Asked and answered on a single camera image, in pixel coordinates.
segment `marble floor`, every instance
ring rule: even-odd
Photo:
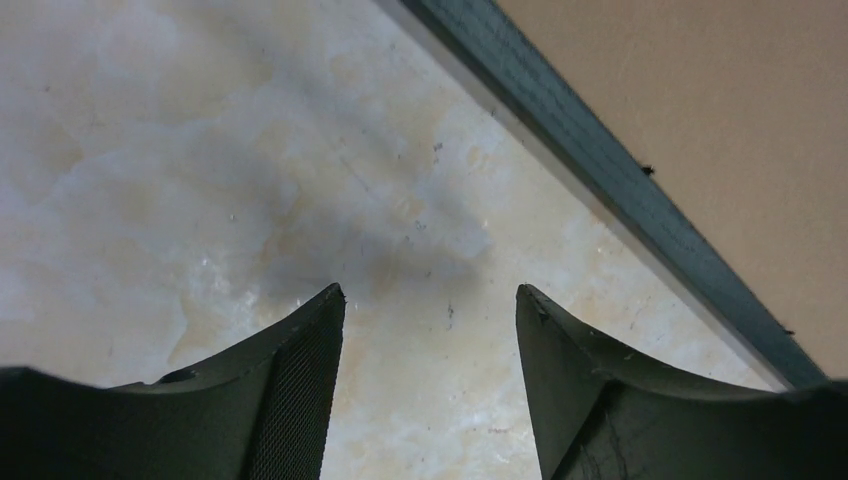
[[[3,365],[154,381],[340,282],[327,479],[539,478],[521,283],[775,386],[390,1],[2,2],[0,45]]]

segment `dark gray border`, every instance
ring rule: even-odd
[[[401,0],[592,192],[790,385],[826,376],[490,0]]]

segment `black plastic part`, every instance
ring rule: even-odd
[[[848,384],[774,394],[678,370],[517,294],[542,478],[848,478]]]
[[[332,285],[153,385],[102,390],[0,370],[0,477],[319,478],[342,346]]]
[[[826,379],[494,2],[402,2],[778,376],[799,388]]]

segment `beige marble tile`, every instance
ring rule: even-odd
[[[523,282],[768,388],[373,3],[5,2],[0,43],[2,364],[152,381],[338,281],[329,479],[538,478]]]

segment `brown panel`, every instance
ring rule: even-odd
[[[499,4],[810,356],[848,377],[848,2]]]

